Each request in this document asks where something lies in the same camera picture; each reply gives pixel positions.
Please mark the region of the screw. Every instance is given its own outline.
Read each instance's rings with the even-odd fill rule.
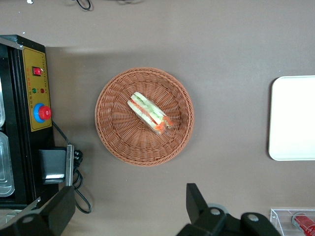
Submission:
[[[216,208],[212,208],[210,210],[210,212],[211,212],[212,215],[220,215],[220,211],[218,209],[216,209]]]
[[[32,220],[34,219],[34,217],[32,217],[32,216],[27,216],[27,217],[25,217],[24,219],[23,219],[23,223],[29,223],[29,222],[31,222]]]
[[[247,216],[251,221],[257,222],[259,219],[257,216],[255,216],[254,214],[249,214]]]

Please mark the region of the yellow control panel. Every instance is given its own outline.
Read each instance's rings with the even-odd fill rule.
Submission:
[[[23,62],[31,132],[52,126],[45,53],[25,47]]]

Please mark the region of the emergency stop button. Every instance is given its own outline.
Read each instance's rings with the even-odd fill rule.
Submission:
[[[32,67],[33,68],[33,75],[41,76],[41,69],[39,67]]]
[[[38,123],[43,123],[45,120],[50,119],[51,109],[42,103],[37,103],[34,107],[33,115]]]

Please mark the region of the clear plastic container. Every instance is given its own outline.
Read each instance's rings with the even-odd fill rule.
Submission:
[[[0,132],[0,197],[10,196],[14,189],[8,137]]]
[[[292,218],[296,213],[303,213],[315,221],[313,208],[278,208],[271,209],[270,222],[282,236],[305,236],[293,223]]]
[[[1,86],[1,78],[0,78],[0,128],[3,126],[4,122],[5,122],[5,113],[4,113],[2,86]]]

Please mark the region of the black machine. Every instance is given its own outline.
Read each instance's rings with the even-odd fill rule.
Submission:
[[[0,208],[22,209],[40,197],[43,205],[58,192],[57,184],[45,185],[39,149],[54,147],[45,47],[18,35],[0,36],[0,81],[9,165],[0,166]],[[1,190],[10,188],[9,196]]]

